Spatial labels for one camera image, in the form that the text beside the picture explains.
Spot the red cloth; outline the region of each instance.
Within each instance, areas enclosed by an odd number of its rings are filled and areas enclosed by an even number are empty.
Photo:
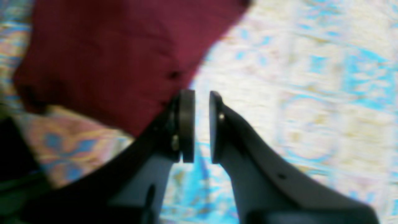
[[[62,105],[138,136],[187,88],[249,0],[35,0],[14,84],[27,111]]]

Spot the floor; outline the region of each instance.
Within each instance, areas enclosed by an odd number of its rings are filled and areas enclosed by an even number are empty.
[[[29,35],[27,5],[26,0],[0,1],[0,10],[7,12],[0,30],[2,90],[38,160],[62,186],[112,158],[120,150],[116,145],[123,148],[131,139],[90,121],[88,130],[101,130],[101,138],[89,139],[86,129],[81,138],[91,140],[91,151],[101,155],[94,164],[77,162],[91,156],[82,155],[86,148],[65,154],[61,146],[53,150],[40,142],[37,136],[54,132],[55,126],[62,129],[63,123],[84,118],[60,110],[40,118],[18,104],[9,79]],[[382,223],[398,223],[397,37],[396,0],[255,1],[214,45],[192,84],[196,163],[173,167],[164,223],[238,223],[230,179],[209,157],[210,90],[219,91],[301,171],[369,203]]]

